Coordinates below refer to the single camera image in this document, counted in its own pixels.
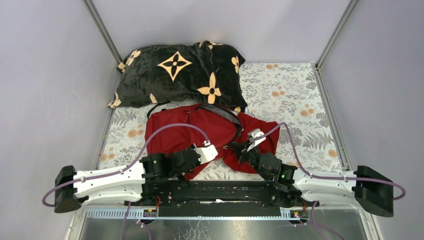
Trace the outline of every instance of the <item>black pillow with tan flower pattern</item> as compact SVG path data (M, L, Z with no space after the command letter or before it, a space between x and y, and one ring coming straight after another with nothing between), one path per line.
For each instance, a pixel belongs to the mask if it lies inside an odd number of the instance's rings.
M135 49L119 64L122 79L110 108L193 99L242 110L239 66L245 59L232 46L210 41Z

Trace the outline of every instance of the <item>white wall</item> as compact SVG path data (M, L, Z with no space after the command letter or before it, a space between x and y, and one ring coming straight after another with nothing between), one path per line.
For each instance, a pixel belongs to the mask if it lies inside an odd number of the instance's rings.
M345 149L403 185L385 240L423 239L424 1L360 1L322 75Z
M94 0L122 56L210 40L248 62L314 63L349 0Z
M0 239L63 239L73 213L41 199L93 166L116 64L81 0L1 1L0 23Z

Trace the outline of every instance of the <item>floral bedsheet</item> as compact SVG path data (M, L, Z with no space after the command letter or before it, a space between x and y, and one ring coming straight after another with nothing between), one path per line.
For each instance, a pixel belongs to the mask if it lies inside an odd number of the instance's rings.
M310 63L245 63L240 67L240 85L248 107L246 114L267 122L286 122L302 164L310 170L341 168L329 120ZM195 104L193 100L171 102L155 109ZM147 112L152 105L118 107L99 157L99 169L128 164L145 143ZM296 165L289 136L280 129L276 157ZM195 180L261 180L257 174L236 172L221 159L212 161Z

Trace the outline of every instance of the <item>red garment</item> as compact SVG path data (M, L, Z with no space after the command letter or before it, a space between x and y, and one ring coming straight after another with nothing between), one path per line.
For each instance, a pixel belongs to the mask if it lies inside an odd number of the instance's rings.
M198 105L181 106L152 114L147 121L145 139L147 140L153 132L168 124L191 124L202 129L209 137L210 142L215 145L218 151L218 156L215 159L222 158L235 171L251 174L257 173L247 162L239 164L231 148L222 148L236 134L234 123L208 110L202 108L195 110ZM236 143L247 142L249 132L254 129L260 129L262 132L267 133L277 125L275 121L262 121L244 113L239 113L237 117L240 119L243 131L234 140ZM261 154L276 154L279 133L279 129L274 131L259 145L259 152ZM147 153L175 153L189 148L192 144L202 146L204 140L203 135L195 129L183 126L171 127L161 131L151 140L147 146ZM185 174L185 179L193 179L208 164L209 162L196 167L194 173Z

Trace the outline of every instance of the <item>purple tube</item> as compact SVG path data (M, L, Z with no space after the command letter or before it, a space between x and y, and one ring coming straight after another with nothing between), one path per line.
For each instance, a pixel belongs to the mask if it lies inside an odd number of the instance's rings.
M145 144L143 145L143 147L141 148L141 150L140 150L140 152L138 153L138 155L137 155L137 157L135 157L135 159L134 159L134 161L132 161L127 167L125 167L122 171L123 172L125 172L125 171L127 171L128 169L130 169L134 164L136 164L136 162L139 160L139 158L140 158L140 156L143 154L143 152L146 150L146 148L147 148L147 145L150 143L150 141L152 140L152 138L154 137L154 136L156 136L158 133L160 133L161 131L163 131L163 130L165 130L165 129L168 129L168 128L172 128L172 127L187 127L187 128L192 128L192 129L195 129L195 130L197 130L197 131L199 131L203 136L204 136L204 138L205 138L205 140L206 141L209 141L209 138L208 138L208 136L206 135L206 133L202 130L202 129L200 129L199 127L197 127L197 126L195 126L195 125L191 125L191 124L186 124L186 123L172 123L172 124L168 124L168 125L165 125L165 126L163 126L163 127L161 127L161 128L159 128L158 130L156 130L156 131L154 131L154 133L146 140L146 142L145 142ZM85 180L87 181L87 180L93 180L93 179L101 179L101 178L106 178L106 177L110 177L110 176L113 176L113 175L117 175L117 174L120 174L121 172L120 171L115 171L115 172L110 172L110 173L106 173L106 174L103 174L103 175L98 175L98 176L89 176L89 177L86 177L85 178ZM58 185L58 186L56 186L56 187L54 187L54 188L52 188L52 189L50 189L43 197L42 197L42 200L41 200L41 202L42 202L42 204L44 205L44 206L46 206L46 207L54 207L55 205L54 204L50 204L50 203L47 203L46 202L46 199L47 199L47 197L50 195L50 194L52 194L54 191L56 191L56 190L58 190L58 189L61 189L61 188L63 188L63 187L65 187L65 186L68 186L68 185L71 185L71 184L74 184L74 183L78 183L78 182L81 182L81 179L74 179L74 180L72 180L72 181L68 181L68 182L65 182L65 183L62 183L62 184L60 184L60 185Z
M256 140L259 140L261 138L265 138L266 136L270 135L272 132L274 132L275 130L277 130L282 125L284 125L285 129L287 130L288 138L290 140L291 147L292 147L293 153L294 153L294 157L296 158L296 162L299 165L299 168L306 175L308 175L309 177L311 177L311 174L308 172L308 170L306 170L306 168L302 165L301 161L299 160L298 152L296 151L296 147L295 147L295 143L293 141L292 133L290 132L290 129L289 129L289 127L287 126L287 124L285 122L279 123L277 126L275 126L273 129L271 129L269 132L265 133L265 135L262 135L262 136L258 136L256 138L253 138L253 140L256 141ZM318 175L313 175L312 178L323 179L323 180L345 180L344 177L338 177L338 176L318 176ZM393 200L402 199L407 194L407 191L406 191L406 189L403 186L401 186L401 185L399 185L397 183L391 182L391 181L385 181L385 180L381 180L381 179L373 179L373 178L367 178L367 177L346 177L346 180L363 181L363 182L374 182L374 183L386 184L386 185L394 186L394 187L400 189L402 191L402 194L400 194L397 197L394 197Z

